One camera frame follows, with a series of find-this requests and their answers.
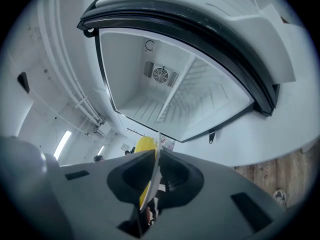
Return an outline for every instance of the ventilation fan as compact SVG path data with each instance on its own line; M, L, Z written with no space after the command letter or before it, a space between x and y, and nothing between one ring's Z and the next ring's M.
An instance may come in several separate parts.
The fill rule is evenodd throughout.
M169 75L164 68L158 67L153 71L153 77L158 83L165 83L168 80Z

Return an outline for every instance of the fluorescent light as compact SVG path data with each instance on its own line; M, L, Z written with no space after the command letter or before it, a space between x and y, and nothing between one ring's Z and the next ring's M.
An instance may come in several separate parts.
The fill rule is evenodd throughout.
M55 152L53 154L55 159L58 160L58 157L60 156L60 153L61 153L62 149L64 148L64 146L66 145L67 140L69 139L70 135L71 135L71 132L68 131L68 130L63 135L62 139L60 140L59 145L56 147L56 150L55 150Z
M102 146L102 147L100 148L100 151L99 151L99 153L97 154L97 156L100 155L100 153L101 153L101 151L104 149L104 147L105 147L105 146Z

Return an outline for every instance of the yellow object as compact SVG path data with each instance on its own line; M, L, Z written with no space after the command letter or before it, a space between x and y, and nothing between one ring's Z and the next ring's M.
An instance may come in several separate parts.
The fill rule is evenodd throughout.
M148 136L141 137L138 140L137 144L135 145L134 153L140 152L140 151L148 151L148 150L154 150L155 156L157 156L157 146L154 142L154 139L152 137L148 137ZM147 194L149 186L150 186L150 181L139 198L140 207L142 206L142 204L146 198L146 194Z

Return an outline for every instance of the fan grille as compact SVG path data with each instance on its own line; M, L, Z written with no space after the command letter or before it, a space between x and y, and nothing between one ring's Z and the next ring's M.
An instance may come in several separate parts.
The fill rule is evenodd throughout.
M158 67L153 71L153 77L158 83L165 83L168 80L169 75L164 68Z

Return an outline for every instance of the wooden floor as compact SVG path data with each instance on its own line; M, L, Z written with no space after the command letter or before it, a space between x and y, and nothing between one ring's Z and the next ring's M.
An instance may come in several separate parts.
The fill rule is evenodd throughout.
M285 207L301 202L318 172L320 141L309 151L300 150L278 159L234 169L272 195L283 189L287 196Z

